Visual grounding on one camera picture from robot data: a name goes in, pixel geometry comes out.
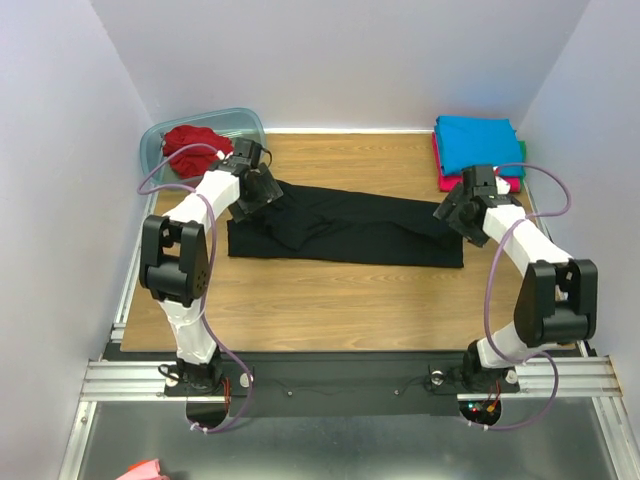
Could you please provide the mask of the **black t shirt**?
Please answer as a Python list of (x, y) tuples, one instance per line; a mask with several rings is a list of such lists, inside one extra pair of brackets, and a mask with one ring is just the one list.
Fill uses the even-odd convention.
[(228, 255), (459, 269), (463, 239), (434, 217), (438, 205), (293, 185), (247, 220), (230, 220)]

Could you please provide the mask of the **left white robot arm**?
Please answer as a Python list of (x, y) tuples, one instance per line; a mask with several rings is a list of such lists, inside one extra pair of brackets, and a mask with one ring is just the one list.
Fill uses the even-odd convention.
[(229, 151), (192, 143), (167, 159), (191, 152), (210, 154), (213, 163), (199, 182), (181, 184), (188, 194), (176, 207), (143, 221), (139, 282), (164, 311), (176, 342), (176, 363), (161, 374), (174, 386), (210, 394), (224, 382), (219, 365), (224, 348), (205, 318), (216, 221), (229, 211), (241, 222), (283, 192), (262, 160), (270, 151), (251, 139), (236, 139)]

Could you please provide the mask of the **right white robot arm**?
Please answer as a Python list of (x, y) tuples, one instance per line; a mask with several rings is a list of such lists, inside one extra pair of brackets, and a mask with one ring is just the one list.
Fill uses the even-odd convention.
[(560, 345), (589, 340), (596, 332), (598, 269), (554, 244), (510, 194), (490, 165), (463, 169), (461, 181), (437, 208), (469, 243), (497, 244), (522, 276), (513, 319), (500, 330), (484, 328), (463, 356), (460, 378), (482, 390), (502, 372)]

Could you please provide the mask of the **folded pink t shirt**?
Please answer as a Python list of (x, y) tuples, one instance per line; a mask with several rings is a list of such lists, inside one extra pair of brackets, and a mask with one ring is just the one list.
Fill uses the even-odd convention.
[[(450, 192), (459, 182), (462, 181), (461, 175), (444, 175), (441, 168), (438, 136), (436, 133), (431, 134), (431, 143), (434, 152), (438, 188), (441, 192)], [(503, 177), (503, 180), (510, 186), (510, 191), (519, 193), (522, 190), (523, 180), (518, 177)]]

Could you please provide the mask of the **clear blue plastic bin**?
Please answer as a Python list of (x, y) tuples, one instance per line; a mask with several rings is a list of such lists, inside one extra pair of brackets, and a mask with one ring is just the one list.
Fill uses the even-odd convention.
[(181, 125), (208, 127), (232, 142), (237, 138), (246, 138), (267, 146), (262, 122), (257, 114), (248, 108), (228, 108), (169, 120), (154, 125), (141, 138), (139, 159), (144, 176), (164, 160), (162, 149), (165, 134)]

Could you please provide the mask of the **folded blue t shirt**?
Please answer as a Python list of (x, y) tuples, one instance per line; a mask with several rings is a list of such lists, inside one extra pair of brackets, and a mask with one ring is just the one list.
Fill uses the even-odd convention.
[(491, 165), (500, 167), (503, 175), (521, 177), (519, 166), (523, 153), (516, 131), (507, 118), (489, 119), (441, 115), (436, 119), (434, 133), (444, 175), (457, 175), (467, 167)]

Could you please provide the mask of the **red t shirt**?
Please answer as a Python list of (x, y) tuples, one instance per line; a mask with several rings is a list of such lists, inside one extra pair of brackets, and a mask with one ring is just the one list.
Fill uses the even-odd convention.
[(179, 125), (164, 135), (162, 153), (169, 159), (171, 170), (187, 180), (202, 176), (216, 162), (229, 158), (233, 144), (209, 127)]

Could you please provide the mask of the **folded green t shirt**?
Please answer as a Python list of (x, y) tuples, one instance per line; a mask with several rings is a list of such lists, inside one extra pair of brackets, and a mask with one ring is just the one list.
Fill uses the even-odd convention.
[[(526, 146), (526, 142), (524, 140), (519, 140), (518, 141), (519, 144), (519, 148), (520, 148), (520, 153), (521, 153), (521, 163), (525, 163), (526, 162), (526, 158), (527, 158), (527, 146)], [(520, 178), (524, 179), (526, 177), (526, 169), (525, 167), (520, 167)]]

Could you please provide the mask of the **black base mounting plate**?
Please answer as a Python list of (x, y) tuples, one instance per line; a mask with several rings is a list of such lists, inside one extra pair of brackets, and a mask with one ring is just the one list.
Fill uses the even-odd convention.
[(217, 353), (209, 366), (158, 370), (165, 395), (186, 400), (188, 418), (206, 426), (235, 416), (484, 417), (519, 390), (514, 368), (484, 369), (462, 351)]

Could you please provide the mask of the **pink cloth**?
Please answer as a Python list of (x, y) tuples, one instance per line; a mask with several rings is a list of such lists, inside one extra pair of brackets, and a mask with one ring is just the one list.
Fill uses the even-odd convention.
[(131, 465), (128, 470), (117, 477), (117, 480), (161, 480), (165, 476), (161, 473), (158, 459), (142, 461)]

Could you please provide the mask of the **aluminium frame rail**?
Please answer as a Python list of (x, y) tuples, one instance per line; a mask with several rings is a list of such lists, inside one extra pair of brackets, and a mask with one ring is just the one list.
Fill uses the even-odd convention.
[(80, 399), (86, 402), (164, 401), (160, 361), (91, 361)]

